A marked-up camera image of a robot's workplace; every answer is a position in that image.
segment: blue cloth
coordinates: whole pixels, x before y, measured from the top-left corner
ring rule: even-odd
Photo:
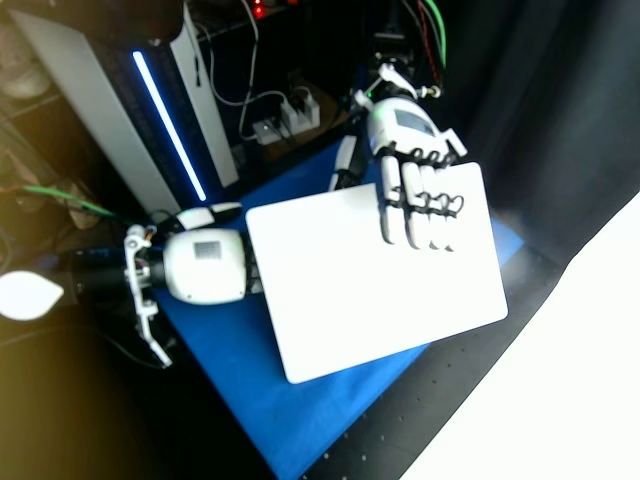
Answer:
[[[243,206],[248,210],[326,191],[337,148],[326,149],[250,193]],[[244,218],[229,228],[246,230]],[[498,223],[494,232],[503,263],[522,241]],[[263,295],[207,307],[179,302],[166,291],[157,297],[239,423],[283,480],[299,478],[427,348],[423,345],[292,385],[284,375]]]

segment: red wire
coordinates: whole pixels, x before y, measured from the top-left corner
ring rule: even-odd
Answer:
[[[424,16],[420,2],[422,0],[416,0],[418,4],[418,12],[420,12],[420,20],[422,21],[422,41],[424,42],[424,48],[427,51],[427,58],[429,59],[429,65],[431,66],[431,72],[433,73],[433,80],[440,85],[440,76],[438,75],[438,69],[436,68],[436,62],[433,60],[433,53],[431,52],[431,45],[429,44],[429,30],[427,29],[427,19]]]

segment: white light strip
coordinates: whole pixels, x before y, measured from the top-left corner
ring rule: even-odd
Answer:
[[[187,152],[184,150],[182,145],[182,141],[178,136],[178,132],[176,132],[176,128],[173,126],[173,122],[171,121],[171,117],[167,112],[167,108],[164,106],[164,102],[162,101],[162,97],[158,92],[158,88],[156,87],[156,83],[153,81],[153,77],[151,76],[151,72],[149,72],[149,67],[147,67],[147,62],[145,62],[144,57],[141,52],[133,52],[133,60],[136,62],[136,66],[138,67],[138,71],[140,75],[142,75],[142,79],[144,80],[144,84],[147,86],[147,90],[149,90],[149,94],[151,95],[151,99],[160,114],[160,118],[162,118],[162,123],[164,123],[164,128],[167,129],[167,133],[173,142],[173,146],[178,152],[178,156],[182,161],[182,165],[184,165],[184,169],[187,171],[187,175],[189,175],[189,180],[191,180],[191,184],[198,194],[198,198],[200,201],[205,201],[207,196],[202,189],[202,185],[200,185],[200,180],[198,180],[198,176],[196,175],[193,166],[191,165],[191,161],[187,156]]]

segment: blue surface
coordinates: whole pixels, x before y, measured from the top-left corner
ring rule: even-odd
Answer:
[[[251,207],[326,191],[334,145],[247,195]],[[373,181],[370,173],[367,181]],[[493,222],[501,264],[522,241]],[[244,217],[229,228],[246,230]],[[287,382],[263,295],[198,307],[157,293],[167,314],[239,423],[276,474],[299,478],[420,355],[413,348],[310,382]]]

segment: white board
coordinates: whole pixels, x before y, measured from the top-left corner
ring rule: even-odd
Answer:
[[[290,382],[506,316],[480,167],[451,167],[448,175],[450,193],[465,197],[455,253],[387,244],[374,185],[247,212]]]
[[[402,480],[640,478],[640,195]]]

